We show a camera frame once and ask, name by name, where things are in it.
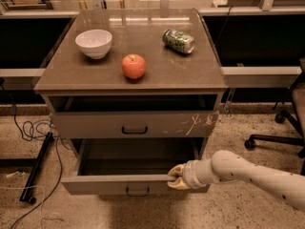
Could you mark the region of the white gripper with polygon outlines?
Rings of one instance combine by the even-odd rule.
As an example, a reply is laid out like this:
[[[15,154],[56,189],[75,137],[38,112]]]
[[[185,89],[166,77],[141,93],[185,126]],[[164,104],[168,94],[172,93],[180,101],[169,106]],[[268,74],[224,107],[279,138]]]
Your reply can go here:
[[[167,185],[176,190],[199,189],[212,183],[211,162],[209,160],[190,160],[185,165],[178,164],[168,172],[169,176],[178,177],[168,181]]]

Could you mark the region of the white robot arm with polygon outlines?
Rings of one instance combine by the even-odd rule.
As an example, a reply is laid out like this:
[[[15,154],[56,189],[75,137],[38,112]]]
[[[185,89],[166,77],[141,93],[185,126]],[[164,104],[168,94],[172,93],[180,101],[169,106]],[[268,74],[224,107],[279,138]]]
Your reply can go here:
[[[178,164],[168,175],[173,177],[168,186],[176,190],[244,181],[305,211],[305,176],[260,166],[230,151],[221,150],[209,159]]]

